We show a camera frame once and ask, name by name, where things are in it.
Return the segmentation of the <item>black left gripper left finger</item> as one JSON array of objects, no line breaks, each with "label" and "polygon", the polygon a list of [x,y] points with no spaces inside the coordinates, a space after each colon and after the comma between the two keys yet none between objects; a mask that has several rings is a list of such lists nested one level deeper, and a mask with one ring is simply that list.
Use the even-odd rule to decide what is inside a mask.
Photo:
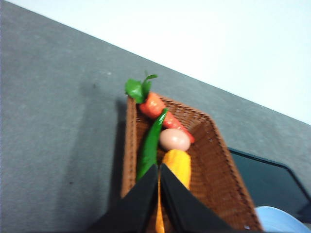
[{"label": "black left gripper left finger", "polygon": [[98,221],[88,233],[143,233],[157,200],[158,167],[152,165],[127,195]]}]

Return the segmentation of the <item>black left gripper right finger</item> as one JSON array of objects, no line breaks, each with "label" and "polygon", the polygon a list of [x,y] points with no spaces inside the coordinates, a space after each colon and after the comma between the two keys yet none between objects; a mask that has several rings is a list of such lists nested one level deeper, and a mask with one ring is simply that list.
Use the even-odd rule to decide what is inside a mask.
[{"label": "black left gripper right finger", "polygon": [[161,196],[177,233],[233,233],[235,230],[200,202],[165,165],[160,166]]}]

